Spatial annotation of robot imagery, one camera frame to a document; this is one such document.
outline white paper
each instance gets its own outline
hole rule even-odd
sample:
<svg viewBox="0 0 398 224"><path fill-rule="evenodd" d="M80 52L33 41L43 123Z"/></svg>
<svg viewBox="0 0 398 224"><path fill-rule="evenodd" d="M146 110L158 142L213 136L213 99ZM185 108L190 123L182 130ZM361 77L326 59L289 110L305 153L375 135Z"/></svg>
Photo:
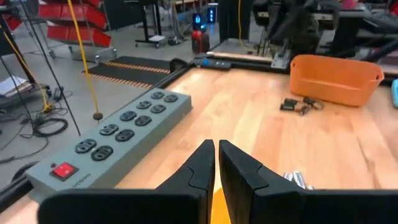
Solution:
<svg viewBox="0 0 398 224"><path fill-rule="evenodd" d="M27 80L24 78L19 78L16 76L12 76L12 77L15 80L15 83L17 84L17 86L20 86L21 84L24 84L27 82ZM15 89L15 84L11 77L8 77L4 81L0 82L0 95L5 95L13 89Z"/></svg>

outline yellow cable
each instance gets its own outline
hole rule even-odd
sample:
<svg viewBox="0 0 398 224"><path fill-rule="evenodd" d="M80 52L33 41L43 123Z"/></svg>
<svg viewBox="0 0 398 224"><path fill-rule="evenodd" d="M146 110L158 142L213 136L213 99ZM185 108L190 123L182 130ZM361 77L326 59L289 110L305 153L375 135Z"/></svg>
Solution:
<svg viewBox="0 0 398 224"><path fill-rule="evenodd" d="M241 25L241 0L238 2L238 26L239 26L239 41L247 51L253 51L253 49L247 48L242 42L242 25Z"/></svg>
<svg viewBox="0 0 398 224"><path fill-rule="evenodd" d="M93 102L94 102L94 106L95 106L95 111L96 111L96 113L99 113L97 97L95 96L95 91L94 91L93 82L91 81L90 74L88 73L88 67L87 67L87 62L86 62L86 53L85 53L85 50L84 50L84 48L83 48L83 42L81 41L79 25L77 24L77 20L76 20L76 16L75 16L75 11L73 10L73 4L72 4L72 1L71 1L71 0L68 0L68 5L69 5L70 13L71 13L71 15L72 15L73 23L75 24L77 39L79 40L81 58L83 59L83 65L84 65L84 67L85 67L85 73L86 73L88 88L90 89L91 95L92 95L92 97L93 97Z"/></svg>
<svg viewBox="0 0 398 224"><path fill-rule="evenodd" d="M20 55L20 53L18 52L17 48L14 46L14 44L11 42L10 38L7 36L6 32L3 31L3 35L6 38L8 44L11 46L11 48L13 49L14 53L17 55L17 57L19 58L19 60L22 62L22 65L24 66L24 68L29 72L29 75L31 75L31 77L33 78L33 80L36 82L36 84L39 86L40 88L40 92L42 93L42 97L43 97L43 103L44 103L44 107L43 107L43 112L49 112L50 110L52 110L53 106L47 102L47 99L45 97L45 92L42 88L42 85L37 81L36 77L33 75L33 73L31 72L31 70L29 69L29 67L27 66L27 64L25 63L25 60L22 58L22 56Z"/></svg>

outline blue device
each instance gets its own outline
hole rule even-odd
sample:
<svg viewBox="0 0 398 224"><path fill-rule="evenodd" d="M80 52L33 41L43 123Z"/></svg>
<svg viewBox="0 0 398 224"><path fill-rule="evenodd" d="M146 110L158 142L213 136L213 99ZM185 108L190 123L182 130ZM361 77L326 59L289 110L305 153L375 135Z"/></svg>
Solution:
<svg viewBox="0 0 398 224"><path fill-rule="evenodd" d="M394 80L391 85L392 103L398 108L398 79Z"/></svg>
<svg viewBox="0 0 398 224"><path fill-rule="evenodd" d="M192 22L193 22L193 24L192 24L192 27L193 27L193 30L201 30L201 15L200 15L200 13L194 13L194 14L192 14Z"/></svg>
<svg viewBox="0 0 398 224"><path fill-rule="evenodd" d="M207 8L207 23L216 22L216 7Z"/></svg>

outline power cord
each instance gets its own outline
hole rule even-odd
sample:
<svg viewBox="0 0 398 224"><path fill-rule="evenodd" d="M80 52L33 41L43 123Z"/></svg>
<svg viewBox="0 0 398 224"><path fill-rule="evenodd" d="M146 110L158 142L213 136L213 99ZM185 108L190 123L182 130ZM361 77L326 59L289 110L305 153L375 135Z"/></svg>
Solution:
<svg viewBox="0 0 398 224"><path fill-rule="evenodd" d="M66 130L68 128L68 121L65 120L65 119L62 119L62 118L49 118L49 116L51 116L53 114L59 114L59 111L65 110L62 107L59 107L59 108L56 108L56 107L54 108L53 107L52 110L49 113L44 113L42 110L40 110L40 111L38 111L39 113L35 116L35 119L33 119L32 115L31 115L31 111L29 111L29 109L28 109L28 107L27 107L27 105L26 105L26 103L25 103L25 101L24 101L24 99L23 99L23 97L21 95L21 92L18 89L18 85L17 85L14 77L12 76L12 72L9 70L8 66L6 66L6 63L2 59L2 57L0 57L0 61L3 63L4 68L6 69L8 75L10 76L12 82L14 83L14 86L15 86L15 88L17 90L17 94L19 95L19 98L20 98L22 104L24 105L24 108L25 108L26 113L27 113L26 117L21 122L21 128L18 130L17 134L14 135L4 146L2 146L0 148L0 151L5 150L5 148L7 148L16 139L16 137L18 137L18 136L20 136L22 138L26 138L26 139L30 139L33 136L45 139L44 146L41 147L39 150L36 150L34 152L31 152L31 153L28 153L28 154L25 154L25 155L22 155L22 156L11 156L11 157L8 157L6 159L1 159L0 160L0 165L1 165L1 164L10 163L10 162L15 161L15 160L24 159L26 157L30 157L30 156L36 155L39 152L43 151L49 144L48 137L54 136L56 134L59 134L59 133L63 132L64 130ZM24 129L24 127L26 127L26 125L28 123L30 123L30 125L32 126L32 133L31 134L21 134L22 130ZM44 132L41 131L42 128L50 126L50 125L53 125L55 123L62 123L63 125L62 125L62 127L60 129L58 129L58 130L56 130L54 132L51 132L51 133L44 133Z"/></svg>
<svg viewBox="0 0 398 224"><path fill-rule="evenodd" d="M238 1L238 26L239 26L239 42L241 43L242 47L245 48L248 52L252 53L252 49L247 48L242 41L242 24L241 24L241 5L242 0Z"/></svg>
<svg viewBox="0 0 398 224"><path fill-rule="evenodd" d="M50 69L51 75L53 76L55 82L57 83L58 88L61 89L61 88L62 88L62 87L61 87L61 84L60 84L60 82L58 81L58 78L57 78L57 76L55 75L54 70L52 69L52 66L51 66L51 64L50 64L50 62L49 62L49 58L47 57L47 54L45 53L45 50L44 50L43 45L42 45L42 42L40 41L39 36L38 36L37 33L36 33L36 29L35 29L34 26L33 26L32 20L30 19L30 16L29 16L29 14L28 14L28 12L27 12L27 9L26 9L25 5L23 4L22 0L19 0L19 2L20 2L20 4L21 4L21 6L22 6L22 10L24 11L24 13L25 13L25 15L26 15L26 18L27 18L27 20L28 20L29 25L30 25L31 28L32 28L33 34L34 34L35 38L37 39L37 42L39 43L40 50L41 50L42 53L43 53L45 62L47 63L47 66L48 66L49 69ZM66 104L66 106L67 106L67 108L68 108L68 111L70 112L70 116L71 116L71 118L72 118L73 124L74 124L75 127L76 127L77 133L78 133L79 136L81 136L81 132L80 132L80 129L79 129L78 125L77 125L75 116L73 115L73 113L72 113L72 111L71 111L71 109L70 109L69 103L68 103L68 101L67 101L67 97L65 97L65 95L64 95L63 93L62 93L62 98L63 98L63 100L65 101L65 104Z"/></svg>
<svg viewBox="0 0 398 224"><path fill-rule="evenodd" d="M31 72L30 68L27 66L27 64L25 63L25 60L22 58L22 56L20 55L20 53L18 52L18 50L16 49L16 46L14 46L14 44L12 43L12 41L10 40L10 38L8 37L8 35L6 34L6 31L3 31L3 36L6 38L8 44L10 45L10 47L13 49L15 55L19 58L19 60L22 62L22 66L29 72L29 75L31 75L31 77L33 78L33 80L37 83L38 87L40 88L40 92L42 94L43 97L43 111L50 111L52 109L52 105L47 103L47 100L45 99L45 92L41 86L41 84L37 81L36 77L33 75L33 73Z"/></svg>
<svg viewBox="0 0 398 224"><path fill-rule="evenodd" d="M83 41L81 40L80 29L79 29L79 25L76 20L76 15L75 15L75 10L73 9L72 0L68 0L68 5L69 5L70 14L72 15L73 23L75 25L77 39L79 40L81 59L83 60L83 65L85 68L85 73L86 73L85 75L86 75L86 79L87 79L87 83L88 83L88 88L90 89L91 95L93 97L93 103L94 103L94 107L95 107L95 113L93 114L93 118L94 118L94 120L97 120L99 122L101 119L103 119L104 115L102 113L100 113L100 111L98 109L97 97L95 95L93 82L91 80L90 74L88 73L86 53L83 48Z"/></svg>

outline red storage bin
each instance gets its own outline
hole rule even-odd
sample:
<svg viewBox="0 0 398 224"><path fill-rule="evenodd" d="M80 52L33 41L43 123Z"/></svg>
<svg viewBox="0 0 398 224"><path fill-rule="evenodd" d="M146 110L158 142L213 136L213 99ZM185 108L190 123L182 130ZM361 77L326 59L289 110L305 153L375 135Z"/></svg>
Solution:
<svg viewBox="0 0 398 224"><path fill-rule="evenodd" d="M66 0L42 0L43 2L53 4L53 3L66 3ZM89 4L91 6L94 6L96 8L99 8L101 6L101 0L81 0L82 3ZM80 0L72 0L72 3L80 3Z"/></svg>
<svg viewBox="0 0 398 224"><path fill-rule="evenodd" d="M63 4L41 4L39 6L39 17L52 20L59 19L61 17Z"/></svg>
<svg viewBox="0 0 398 224"><path fill-rule="evenodd" d="M74 4L73 10L75 11L76 20L78 21L80 27L87 26L87 19L90 27L95 27L98 29L106 28L105 15L102 12L99 12L99 10L93 8L92 6L89 6L87 4ZM68 4L40 5L39 16L58 25L73 25L72 14L70 12Z"/></svg>
<svg viewBox="0 0 398 224"><path fill-rule="evenodd" d="M93 36L93 42L96 47L109 47L111 37L94 28L80 28L81 40L84 45L92 46L90 34ZM78 45L78 38L75 27L49 26L47 37L66 44Z"/></svg>
<svg viewBox="0 0 398 224"><path fill-rule="evenodd" d="M55 40L67 40L69 37L69 28L62 26L49 26L47 37Z"/></svg>
<svg viewBox="0 0 398 224"><path fill-rule="evenodd" d="M8 27L10 28L10 30L15 30L22 23L22 21L15 18L14 16L10 16L8 19L6 19L6 22L8 24Z"/></svg>

